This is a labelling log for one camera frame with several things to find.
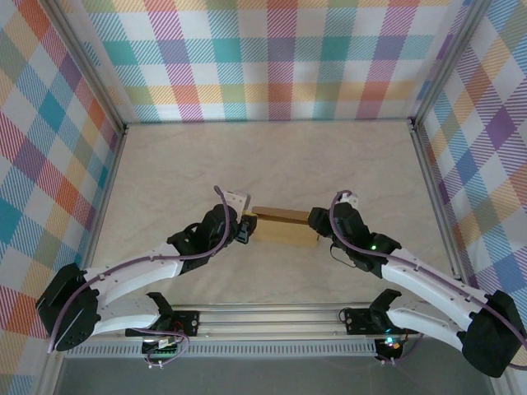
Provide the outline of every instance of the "plaid wall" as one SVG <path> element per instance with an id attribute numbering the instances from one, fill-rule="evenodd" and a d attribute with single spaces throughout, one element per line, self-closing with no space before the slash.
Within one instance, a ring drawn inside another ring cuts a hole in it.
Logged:
<path id="1" fill-rule="evenodd" d="M 527 324 L 527 0 L 495 0 L 425 122 L 471 281 Z"/>
<path id="2" fill-rule="evenodd" d="M 474 0 L 464 0 L 463 5 L 459 9 L 458 15 L 455 17 L 454 23 L 450 27 L 450 30 L 448 32 L 448 35 L 446 35 L 446 39 L 443 42 L 443 45 L 441 46 L 439 52 L 437 52 L 436 58 L 434 59 L 434 63 L 430 67 L 430 71 L 427 74 L 427 79 L 422 84 L 421 90 L 419 91 L 419 95 L 417 96 L 417 100 L 413 105 L 413 109 L 410 114 L 408 114 L 408 117 L 413 117 L 417 114 L 417 111 L 419 110 L 419 107 L 421 106 L 422 100 L 425 97 L 425 95 L 428 92 L 428 89 L 430 88 L 430 85 L 436 78 L 437 73 L 439 72 L 439 69 L 441 67 L 441 62 L 445 58 L 445 56 L 450 51 L 450 46 L 453 43 L 454 37 L 458 34 L 459 30 L 464 24 L 464 20 L 466 16 L 469 13 L 470 7 L 473 5 Z"/>
<path id="3" fill-rule="evenodd" d="M 35 303 L 81 261 L 118 134 L 36 0 L 0 0 L 0 393 L 30 391 Z"/>
<path id="4" fill-rule="evenodd" d="M 468 5 L 82 0 L 79 10 L 69 1 L 132 122 L 407 118 Z"/>

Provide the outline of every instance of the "wooden block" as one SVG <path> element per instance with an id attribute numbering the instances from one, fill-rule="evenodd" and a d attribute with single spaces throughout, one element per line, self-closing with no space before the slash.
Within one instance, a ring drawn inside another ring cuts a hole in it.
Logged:
<path id="1" fill-rule="evenodd" d="M 253 239 L 311 248 L 318 245 L 319 235 L 307 223 L 309 212 L 273 207 L 253 207 L 252 212 L 258 216 Z"/>

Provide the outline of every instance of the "cable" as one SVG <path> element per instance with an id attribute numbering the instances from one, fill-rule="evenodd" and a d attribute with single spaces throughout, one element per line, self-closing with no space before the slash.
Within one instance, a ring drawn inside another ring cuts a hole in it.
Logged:
<path id="1" fill-rule="evenodd" d="M 402 263 L 403 265 L 407 265 L 411 269 L 414 269 L 415 267 L 417 267 L 417 265 L 415 263 L 410 262 L 410 261 L 408 261 L 408 260 L 406 260 L 404 258 L 388 255 L 387 253 L 378 253 L 376 251 L 371 251 L 369 249 L 361 249 L 361 248 L 356 247 L 355 245 L 349 243 L 346 239 L 344 239 L 344 237 L 338 231 L 337 225 L 335 224 L 334 211 L 335 211 L 335 205 L 337 204 L 338 200 L 345 193 L 351 195 L 352 191 L 343 190 L 343 191 L 340 191 L 339 193 L 337 193 L 337 195 L 333 198 L 333 201 L 331 202 L 331 207 L 329 208 L 329 223 L 331 225 L 331 229 L 335 233 L 335 236 L 337 236 L 337 239 L 339 239 L 346 247 L 348 247 L 349 249 L 352 249 L 353 251 L 356 251 L 358 253 L 363 253 L 365 255 L 371 255 L 371 256 L 374 256 L 374 257 L 386 258 L 386 259 L 389 259 L 389 260 L 392 260 L 392 261 L 395 261 L 395 262 Z M 443 286 L 446 286 L 450 290 L 453 290 L 455 292 L 459 292 L 464 297 L 470 297 L 471 296 L 471 294 L 469 294 L 466 290 L 453 286 L 452 284 L 450 284 L 445 279 L 441 278 L 440 276 L 437 276 L 434 272 L 431 272 L 431 271 L 427 270 L 425 267 L 420 267 L 419 270 L 425 272 L 433 280 L 440 282 Z M 492 314 L 494 317 L 496 317 L 498 320 L 500 320 L 518 338 L 518 340 L 520 341 L 521 345 L 527 350 L 527 341 L 524 339 L 524 337 L 521 335 L 521 333 L 507 319 L 505 319 L 505 317 L 503 317 L 495 309 L 493 309 L 490 306 L 487 306 L 486 304 L 484 304 L 481 300 L 478 300 L 477 298 L 471 298 L 470 300 L 472 302 L 474 302 L 478 307 L 480 307 L 482 309 L 485 309 L 490 314 Z M 509 366 L 512 369 L 527 370 L 527 366 L 520 366 L 520 365 L 514 365 L 514 364 L 509 364 Z"/>
<path id="2" fill-rule="evenodd" d="M 331 255 L 331 258 L 333 258 L 335 261 L 337 262 L 340 262 L 348 267 L 350 267 L 351 269 L 354 269 L 357 267 L 357 265 L 350 265 L 349 263 L 347 262 L 344 262 L 344 261 L 341 261 L 340 259 L 336 258 L 334 255 L 333 255 L 333 248 L 337 247 L 337 245 L 335 243 L 331 244 L 331 247 L 329 247 L 329 255 Z"/>
<path id="3" fill-rule="evenodd" d="M 167 336 L 174 336 L 174 337 L 181 337 L 185 340 L 184 347 L 179 351 L 176 355 L 172 356 L 168 360 L 165 360 L 164 362 L 159 362 L 158 364 L 154 364 L 152 360 L 150 359 L 151 354 L 147 354 L 147 362 L 149 367 L 152 366 L 159 366 L 160 368 L 164 368 L 166 365 L 168 365 L 170 362 L 173 362 L 174 360 L 177 360 L 181 357 L 182 354 L 184 354 L 190 346 L 190 338 L 185 335 L 182 332 L 168 332 L 168 331 L 152 331 L 151 329 L 141 329 L 141 328 L 134 328 L 134 331 L 138 331 L 141 333 L 146 333 L 148 335 L 167 335 Z"/>
<path id="4" fill-rule="evenodd" d="M 421 343 L 421 340 L 425 337 L 424 333 L 421 333 L 417 340 L 413 343 L 412 348 L 408 350 L 408 352 L 402 356 L 400 356 L 397 360 L 406 360 L 410 354 L 414 353 L 417 348 L 419 348 L 419 344 Z"/>
<path id="5" fill-rule="evenodd" d="M 229 236 L 229 233 L 231 232 L 231 217 L 229 216 L 229 206 L 227 205 L 227 201 L 225 200 L 225 195 L 223 194 L 222 190 L 215 185 L 214 186 L 214 192 L 216 192 L 220 199 L 222 200 L 223 204 L 223 210 L 225 211 L 225 231 L 223 232 L 223 237 L 220 240 L 220 242 L 216 245 L 216 247 L 213 247 L 209 251 L 205 253 L 196 253 L 195 255 L 187 255 L 187 256 L 181 256 L 181 255 L 158 255 L 155 257 L 139 257 L 135 259 L 131 259 L 129 261 L 120 263 L 119 265 L 115 267 L 111 267 L 105 272 L 102 272 L 99 276 L 93 277 L 91 280 L 84 283 L 82 286 L 80 286 L 75 292 L 72 293 L 72 295 L 69 297 L 69 299 L 66 301 L 62 309 L 60 310 L 60 313 L 58 314 L 57 320 L 55 321 L 55 324 L 53 326 L 53 330 L 51 331 L 51 337 L 49 339 L 49 345 L 48 345 L 48 354 L 51 354 L 55 349 L 55 341 L 57 339 L 58 330 L 60 329 L 60 324 L 62 323 L 64 316 L 66 315 L 66 312 L 69 309 L 69 306 L 73 303 L 73 301 L 89 286 L 92 284 L 102 281 L 101 277 L 107 277 L 111 276 L 113 273 L 118 272 L 121 269 L 124 269 L 126 267 L 130 267 L 132 265 L 135 265 L 136 263 L 146 262 L 146 261 L 159 261 L 162 259 L 177 259 L 180 261 L 187 261 L 190 259 L 200 259 L 209 257 L 211 255 L 214 255 L 217 253 L 220 249 L 222 249 L 223 244 L 225 244 L 227 237 Z"/>

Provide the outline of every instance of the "plaid fabric backdrop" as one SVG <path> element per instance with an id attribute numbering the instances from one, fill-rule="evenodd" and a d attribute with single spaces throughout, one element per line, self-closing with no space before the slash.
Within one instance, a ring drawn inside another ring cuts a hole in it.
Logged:
<path id="1" fill-rule="evenodd" d="M 124 117 L 160 122 L 405 119 L 469 0 L 62 4 Z"/>
<path id="2" fill-rule="evenodd" d="M 527 0 L 496 0 L 425 122 L 471 281 L 527 324 Z"/>
<path id="3" fill-rule="evenodd" d="M 36 0 L 0 0 L 0 393 L 24 395 L 47 333 L 35 303 L 81 261 L 118 134 Z"/>

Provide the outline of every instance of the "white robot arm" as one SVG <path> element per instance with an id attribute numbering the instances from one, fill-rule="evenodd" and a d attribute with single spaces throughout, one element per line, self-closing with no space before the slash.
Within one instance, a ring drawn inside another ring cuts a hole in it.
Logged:
<path id="1" fill-rule="evenodd" d="M 159 293 L 121 297 L 201 267 L 212 253 L 235 239 L 246 244 L 256 227 L 256 218 L 244 215 L 248 195 L 227 193 L 226 198 L 229 207 L 222 196 L 223 207 L 217 205 L 201 223 L 190 225 L 139 257 L 115 267 L 84 272 L 75 264 L 63 267 L 36 306 L 51 336 L 50 350 L 65 351 L 108 331 L 125 329 L 133 336 L 133 328 L 174 333 L 180 330 L 195 336 L 198 312 L 175 316 Z M 385 290 L 367 311 L 370 330 L 383 335 L 401 330 L 426 334 L 461 351 L 483 373 L 502 375 L 521 342 L 488 310 L 497 311 L 525 339 L 523 324 L 509 295 L 500 291 L 487 295 L 426 265 L 388 236 L 371 233 L 346 194 L 336 197 L 330 210 L 312 209 L 309 225 L 331 238 L 359 269 L 398 284 L 427 302 Z M 346 317 L 352 318 L 353 314 L 349 309 Z M 183 320 L 184 328 L 177 328 Z M 351 321 L 347 323 L 350 330 Z"/>

